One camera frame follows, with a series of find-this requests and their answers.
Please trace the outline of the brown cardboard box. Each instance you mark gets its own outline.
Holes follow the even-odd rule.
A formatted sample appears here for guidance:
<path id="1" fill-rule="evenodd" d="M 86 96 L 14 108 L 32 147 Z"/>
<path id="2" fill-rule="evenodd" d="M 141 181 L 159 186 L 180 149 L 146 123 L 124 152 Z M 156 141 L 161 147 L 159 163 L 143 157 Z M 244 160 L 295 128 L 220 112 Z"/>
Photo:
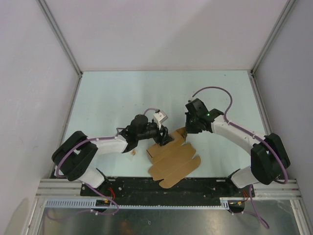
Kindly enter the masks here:
<path id="1" fill-rule="evenodd" d="M 174 141 L 165 146 L 154 144 L 146 152 L 152 163 L 148 173 L 159 186 L 172 188 L 201 164 L 201 158 L 191 143 L 186 142 L 187 132 L 184 127 L 170 134 Z"/>

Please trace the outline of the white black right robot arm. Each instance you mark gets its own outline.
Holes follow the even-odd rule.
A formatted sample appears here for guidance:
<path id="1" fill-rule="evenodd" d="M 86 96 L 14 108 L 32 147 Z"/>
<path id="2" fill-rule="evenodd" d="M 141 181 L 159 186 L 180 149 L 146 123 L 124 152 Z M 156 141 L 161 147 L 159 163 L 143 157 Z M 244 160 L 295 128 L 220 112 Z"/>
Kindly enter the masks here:
<path id="1" fill-rule="evenodd" d="M 285 180 L 288 179 L 286 169 L 291 163 L 277 134 L 245 132 L 242 127 L 236 127 L 231 121 L 226 121 L 222 111 L 209 111 L 198 98 L 190 100 L 185 107 L 185 129 L 188 134 L 207 131 L 220 135 L 250 155 L 250 166 L 233 172 L 229 176 L 231 181 L 225 184 L 225 190 L 230 196 L 238 196 L 244 187 L 257 182 L 269 185 L 281 174 Z"/>

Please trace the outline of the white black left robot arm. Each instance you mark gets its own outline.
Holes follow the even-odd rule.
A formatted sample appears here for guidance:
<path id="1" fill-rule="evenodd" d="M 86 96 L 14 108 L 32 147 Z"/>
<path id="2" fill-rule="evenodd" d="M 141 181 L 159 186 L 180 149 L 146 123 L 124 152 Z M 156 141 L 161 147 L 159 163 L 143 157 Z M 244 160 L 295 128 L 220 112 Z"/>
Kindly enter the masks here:
<path id="1" fill-rule="evenodd" d="M 106 176 L 90 166 L 95 155 L 127 153 L 134 150 L 139 141 L 148 139 L 165 146 L 174 140 L 163 125 L 167 118 L 161 110 L 154 113 L 151 121 L 146 115 L 136 115 L 130 125 L 117 128 L 117 134 L 112 137 L 88 138 L 82 131 L 74 132 L 52 155 L 56 177 L 81 181 L 96 195 L 104 195 L 108 190 Z"/>

